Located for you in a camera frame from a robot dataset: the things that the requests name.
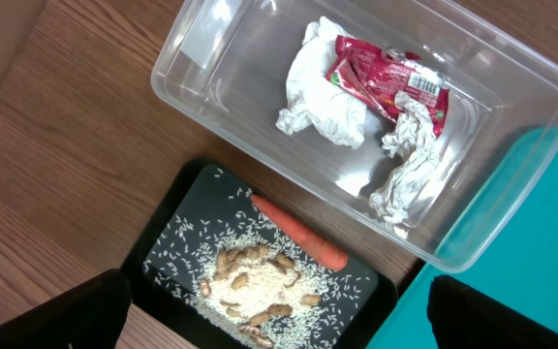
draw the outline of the white crumpled paper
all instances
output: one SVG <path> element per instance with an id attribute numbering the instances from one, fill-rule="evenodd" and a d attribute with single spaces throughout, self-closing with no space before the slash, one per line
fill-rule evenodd
<path id="1" fill-rule="evenodd" d="M 404 164 L 393 170 L 387 183 L 369 197 L 369 205 L 388 223 L 401 223 L 408 218 L 407 208 L 440 164 L 434 147 L 432 120 L 427 108 L 406 92 L 395 95 L 395 105 L 403 110 L 395 130 L 383 137 L 383 149 L 395 154 Z"/>
<path id="2" fill-rule="evenodd" d="M 291 135 L 313 124 L 333 143 L 358 148 L 364 140 L 367 107 L 325 79 L 337 58 L 335 39 L 338 35 L 350 36 L 324 16 L 307 25 L 302 48 L 286 81 L 288 107 L 279 111 L 276 125 Z"/>

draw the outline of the transparent storage box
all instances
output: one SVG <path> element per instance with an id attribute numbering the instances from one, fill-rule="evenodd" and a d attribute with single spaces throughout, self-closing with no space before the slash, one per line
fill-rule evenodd
<path id="1" fill-rule="evenodd" d="M 416 52 L 449 77 L 449 116 L 437 140 L 442 163 L 401 224 L 380 222 L 368 205 L 400 164 L 380 149 L 392 123 L 368 115 L 357 150 L 334 145 L 313 127 L 287 136 L 275 126 L 305 27 L 321 16 L 379 47 Z M 558 149 L 558 66 L 451 1 L 185 0 L 152 86 L 212 132 L 451 272 L 477 260 Z M 536 147 L 546 151 L 530 153 L 522 174 L 510 178 L 509 188 L 522 189 L 501 190 L 498 203 L 473 215 L 471 229 L 463 224 L 451 234 L 512 143 L 535 129 L 542 132 Z"/>

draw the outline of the crumpled tissue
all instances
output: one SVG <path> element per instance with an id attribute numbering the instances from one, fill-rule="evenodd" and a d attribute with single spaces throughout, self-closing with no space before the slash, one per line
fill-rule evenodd
<path id="1" fill-rule="evenodd" d="M 395 95 L 395 105 L 404 112 L 399 115 L 395 130 L 383 136 L 383 149 L 391 157 L 398 154 L 404 163 L 369 197 L 370 207 L 392 224 L 408 218 L 408 206 L 441 161 L 434 147 L 436 136 L 425 105 L 403 91 Z"/>
<path id="2" fill-rule="evenodd" d="M 350 36 L 324 16 L 307 25 L 302 48 L 288 72 L 288 107 L 279 111 L 276 125 L 291 135 L 313 124 L 333 143 L 358 148 L 364 140 L 367 107 L 325 79 L 337 59 L 338 35 Z"/>

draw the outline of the brown wooden surface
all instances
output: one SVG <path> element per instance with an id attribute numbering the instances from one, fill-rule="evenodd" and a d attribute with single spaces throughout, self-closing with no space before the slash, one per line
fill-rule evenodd
<path id="1" fill-rule="evenodd" d="M 416 262 L 155 97 L 150 71 L 180 1 L 46 0 L 0 83 L 0 323 L 119 267 L 197 156 L 232 169 L 396 283 Z M 558 63 L 558 1 L 462 3 Z M 134 307 L 120 341 L 188 345 Z"/>

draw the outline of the orange carrot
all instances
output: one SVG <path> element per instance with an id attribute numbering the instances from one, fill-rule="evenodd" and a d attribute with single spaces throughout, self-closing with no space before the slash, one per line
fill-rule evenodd
<path id="1" fill-rule="evenodd" d="M 348 255 L 332 243 L 320 238 L 304 224 L 292 218 L 269 200 L 253 195 L 253 205 L 267 215 L 279 229 L 294 240 L 318 264 L 330 270 L 341 270 L 348 264 Z"/>

